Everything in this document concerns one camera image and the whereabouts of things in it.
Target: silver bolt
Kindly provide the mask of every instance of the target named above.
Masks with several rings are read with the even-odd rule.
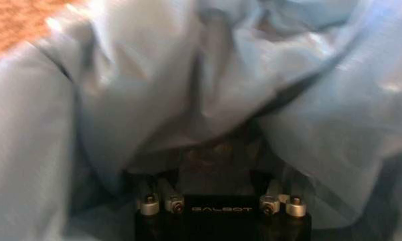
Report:
[[[264,215],[271,216],[280,211],[280,202],[275,197],[263,195],[259,198],[259,208]]]
[[[307,206],[300,197],[291,196],[285,202],[285,213],[292,217],[303,217],[305,215]]]

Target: orange carpet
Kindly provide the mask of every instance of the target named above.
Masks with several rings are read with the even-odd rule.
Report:
[[[47,34],[45,18],[74,0],[0,0],[0,55]]]

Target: crumpled fabric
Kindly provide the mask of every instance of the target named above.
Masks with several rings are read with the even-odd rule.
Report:
[[[138,153],[253,119],[312,240],[402,240],[402,0],[92,0],[0,60],[0,240],[133,240]]]

